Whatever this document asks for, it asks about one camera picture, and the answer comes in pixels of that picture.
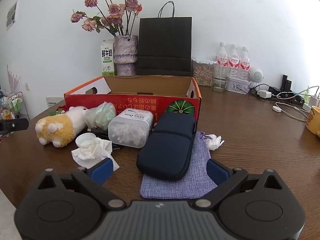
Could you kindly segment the purple fabric pouch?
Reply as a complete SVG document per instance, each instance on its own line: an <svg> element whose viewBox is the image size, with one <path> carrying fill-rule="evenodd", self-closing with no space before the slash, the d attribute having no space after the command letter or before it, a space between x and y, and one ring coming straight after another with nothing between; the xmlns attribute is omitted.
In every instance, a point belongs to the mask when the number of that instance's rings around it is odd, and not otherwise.
<svg viewBox="0 0 320 240"><path fill-rule="evenodd" d="M204 132L196 133L189 169L182 179L166 181L144 175L140 195L145 199L196 199L215 189L206 169L211 158L207 139Z"/></svg>

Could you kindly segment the small white tissue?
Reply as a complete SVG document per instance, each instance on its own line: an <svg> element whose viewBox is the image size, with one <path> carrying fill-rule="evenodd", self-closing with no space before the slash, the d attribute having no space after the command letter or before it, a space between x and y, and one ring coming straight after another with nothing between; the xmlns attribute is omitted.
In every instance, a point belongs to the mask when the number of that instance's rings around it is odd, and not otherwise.
<svg viewBox="0 0 320 240"><path fill-rule="evenodd" d="M210 151L217 150L225 142L221 136L216 136L215 134L205 135L204 140Z"/></svg>

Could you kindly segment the yellow white plush toy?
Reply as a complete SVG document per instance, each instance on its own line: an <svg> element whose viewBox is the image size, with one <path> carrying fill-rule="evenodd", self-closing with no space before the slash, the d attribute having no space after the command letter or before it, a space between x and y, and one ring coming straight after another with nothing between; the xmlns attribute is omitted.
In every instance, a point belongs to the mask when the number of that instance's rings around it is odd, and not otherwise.
<svg viewBox="0 0 320 240"><path fill-rule="evenodd" d="M63 114L40 119L35 125L40 144L52 143L56 148L68 145L86 127L87 111L84 106L70 107Z"/></svg>

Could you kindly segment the clear cotton swab box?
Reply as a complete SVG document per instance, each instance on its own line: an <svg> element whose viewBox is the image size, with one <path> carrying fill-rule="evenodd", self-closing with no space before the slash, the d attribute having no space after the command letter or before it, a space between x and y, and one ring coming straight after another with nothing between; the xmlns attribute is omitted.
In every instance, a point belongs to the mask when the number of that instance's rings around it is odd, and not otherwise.
<svg viewBox="0 0 320 240"><path fill-rule="evenodd" d="M108 137L117 145L142 148L153 122L150 111L127 108L108 124Z"/></svg>

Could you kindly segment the green packet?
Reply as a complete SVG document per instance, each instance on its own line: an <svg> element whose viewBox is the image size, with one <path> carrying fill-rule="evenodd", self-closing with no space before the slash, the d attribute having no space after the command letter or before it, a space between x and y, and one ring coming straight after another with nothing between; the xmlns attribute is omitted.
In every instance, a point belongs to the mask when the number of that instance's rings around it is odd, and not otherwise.
<svg viewBox="0 0 320 240"><path fill-rule="evenodd" d="M114 105L103 102L98 107L86 111L85 123L88 128L108 129L109 123L117 116Z"/></svg>

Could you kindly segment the navy zipper case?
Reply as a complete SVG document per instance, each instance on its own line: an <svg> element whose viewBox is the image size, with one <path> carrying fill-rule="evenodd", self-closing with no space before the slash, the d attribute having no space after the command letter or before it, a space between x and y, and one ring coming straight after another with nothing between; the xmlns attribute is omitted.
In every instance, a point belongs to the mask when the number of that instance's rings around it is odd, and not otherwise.
<svg viewBox="0 0 320 240"><path fill-rule="evenodd" d="M160 180L182 179L189 168L195 128L192 115L164 113L137 155L137 168Z"/></svg>

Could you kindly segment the white board with label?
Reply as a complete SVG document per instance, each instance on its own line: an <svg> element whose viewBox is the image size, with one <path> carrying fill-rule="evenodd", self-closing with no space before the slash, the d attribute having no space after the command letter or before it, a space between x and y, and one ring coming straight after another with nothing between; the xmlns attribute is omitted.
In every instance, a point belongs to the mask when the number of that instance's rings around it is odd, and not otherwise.
<svg viewBox="0 0 320 240"><path fill-rule="evenodd" d="M60 107L65 105L65 100L63 96L48 96L46 97L46 103L48 108Z"/></svg>

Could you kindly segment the white power adapter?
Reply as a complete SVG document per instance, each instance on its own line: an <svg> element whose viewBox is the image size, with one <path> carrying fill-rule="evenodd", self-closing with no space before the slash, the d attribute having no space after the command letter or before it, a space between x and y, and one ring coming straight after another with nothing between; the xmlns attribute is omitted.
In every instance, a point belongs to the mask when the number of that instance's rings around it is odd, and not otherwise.
<svg viewBox="0 0 320 240"><path fill-rule="evenodd" d="M263 99L269 99L272 97L272 93L270 91L264 90L264 89L258 90L257 95Z"/></svg>

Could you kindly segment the red cardboard box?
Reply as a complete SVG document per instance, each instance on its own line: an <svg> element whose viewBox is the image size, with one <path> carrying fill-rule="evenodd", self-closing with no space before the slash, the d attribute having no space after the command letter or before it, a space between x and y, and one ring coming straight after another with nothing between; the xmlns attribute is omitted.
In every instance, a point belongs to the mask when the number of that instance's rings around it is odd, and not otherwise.
<svg viewBox="0 0 320 240"><path fill-rule="evenodd" d="M150 111L157 121L165 112L187 113L199 119L201 92L187 76L101 76L64 94L66 107L114 105L119 114L127 108Z"/></svg>

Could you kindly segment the clear drinking glass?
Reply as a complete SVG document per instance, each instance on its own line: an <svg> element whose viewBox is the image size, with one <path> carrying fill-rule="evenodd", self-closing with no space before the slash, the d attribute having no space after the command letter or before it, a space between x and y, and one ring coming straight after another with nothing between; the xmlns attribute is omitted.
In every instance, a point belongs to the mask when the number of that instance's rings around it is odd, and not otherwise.
<svg viewBox="0 0 320 240"><path fill-rule="evenodd" d="M224 92L227 83L228 67L215 66L213 69L212 89L216 92Z"/></svg>

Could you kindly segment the white round speaker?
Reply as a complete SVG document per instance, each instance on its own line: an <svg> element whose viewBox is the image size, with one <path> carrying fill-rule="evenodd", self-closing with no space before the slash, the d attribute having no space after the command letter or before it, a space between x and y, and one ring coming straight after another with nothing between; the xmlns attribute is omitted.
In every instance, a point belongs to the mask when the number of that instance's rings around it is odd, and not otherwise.
<svg viewBox="0 0 320 240"><path fill-rule="evenodd" d="M264 78L264 74L261 69L251 67L249 69L249 88L257 86Z"/></svg>

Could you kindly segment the clear jar of seeds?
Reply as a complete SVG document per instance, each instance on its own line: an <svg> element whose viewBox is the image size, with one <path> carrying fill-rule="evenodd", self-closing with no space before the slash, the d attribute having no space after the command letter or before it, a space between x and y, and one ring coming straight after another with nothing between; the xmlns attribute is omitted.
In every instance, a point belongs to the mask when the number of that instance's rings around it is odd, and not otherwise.
<svg viewBox="0 0 320 240"><path fill-rule="evenodd" d="M193 77L199 86L212 86L213 70L216 61L192 58Z"/></svg>

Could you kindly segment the yellow mug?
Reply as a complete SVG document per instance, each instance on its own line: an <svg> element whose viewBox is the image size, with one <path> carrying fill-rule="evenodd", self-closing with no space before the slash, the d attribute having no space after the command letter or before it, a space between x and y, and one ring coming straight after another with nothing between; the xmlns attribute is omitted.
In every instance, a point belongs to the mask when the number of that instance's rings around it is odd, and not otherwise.
<svg viewBox="0 0 320 240"><path fill-rule="evenodd" d="M312 106L306 122L306 128L313 134L320 137L320 108Z"/></svg>

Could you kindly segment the water bottle red label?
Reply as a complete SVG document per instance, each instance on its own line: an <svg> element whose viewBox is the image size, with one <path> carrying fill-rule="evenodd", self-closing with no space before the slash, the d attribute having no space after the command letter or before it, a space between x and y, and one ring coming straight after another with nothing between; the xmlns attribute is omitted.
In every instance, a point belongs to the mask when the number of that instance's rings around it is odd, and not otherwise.
<svg viewBox="0 0 320 240"><path fill-rule="evenodd" d="M230 53L228 55L228 68L229 68L230 78L237 77L239 66L240 66L240 58L237 52L237 46L235 44L231 44Z"/></svg>
<svg viewBox="0 0 320 240"><path fill-rule="evenodd" d="M220 67L228 66L228 54L226 49L226 44L224 42L220 42L219 49L216 53L217 65Z"/></svg>
<svg viewBox="0 0 320 240"><path fill-rule="evenodd" d="M239 76L242 80L247 80L249 76L249 69L250 69L250 57L248 53L248 48L242 48L242 55L240 57L240 68L239 68Z"/></svg>

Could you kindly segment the green white milk carton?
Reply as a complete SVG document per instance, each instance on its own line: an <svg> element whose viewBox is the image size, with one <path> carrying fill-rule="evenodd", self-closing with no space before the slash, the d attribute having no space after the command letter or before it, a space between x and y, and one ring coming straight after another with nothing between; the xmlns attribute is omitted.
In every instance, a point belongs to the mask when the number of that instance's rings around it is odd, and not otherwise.
<svg viewBox="0 0 320 240"><path fill-rule="evenodd" d="M114 76L114 40L103 40L100 48L102 75Z"/></svg>

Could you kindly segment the purple ceramic vase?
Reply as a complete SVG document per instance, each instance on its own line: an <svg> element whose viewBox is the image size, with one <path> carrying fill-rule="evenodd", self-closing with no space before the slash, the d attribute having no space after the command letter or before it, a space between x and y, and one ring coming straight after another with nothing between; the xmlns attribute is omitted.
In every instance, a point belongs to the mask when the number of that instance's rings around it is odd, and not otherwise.
<svg viewBox="0 0 320 240"><path fill-rule="evenodd" d="M137 35L123 35L114 38L114 63L118 76L135 76L137 55Z"/></svg>

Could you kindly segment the black paper bag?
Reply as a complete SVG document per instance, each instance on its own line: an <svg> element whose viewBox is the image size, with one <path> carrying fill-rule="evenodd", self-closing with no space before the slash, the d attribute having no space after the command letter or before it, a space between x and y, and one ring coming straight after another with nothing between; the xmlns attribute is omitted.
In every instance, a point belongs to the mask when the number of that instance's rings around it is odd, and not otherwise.
<svg viewBox="0 0 320 240"><path fill-rule="evenodd" d="M192 76L191 43L192 18L176 17L173 1L172 15L141 18L138 35L137 75Z"/></svg>

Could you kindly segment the dried rose bouquet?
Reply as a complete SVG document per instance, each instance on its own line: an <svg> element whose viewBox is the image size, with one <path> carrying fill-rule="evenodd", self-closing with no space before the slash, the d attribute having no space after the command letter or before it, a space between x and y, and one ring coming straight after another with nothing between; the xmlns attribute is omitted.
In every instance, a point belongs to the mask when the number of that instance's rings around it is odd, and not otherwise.
<svg viewBox="0 0 320 240"><path fill-rule="evenodd" d="M73 11L71 22L82 22L84 31L108 31L112 36L131 35L136 18L142 12L142 4L138 0L124 0L114 3L112 0L84 0L86 8L95 8L98 13L89 16L84 11Z"/></svg>

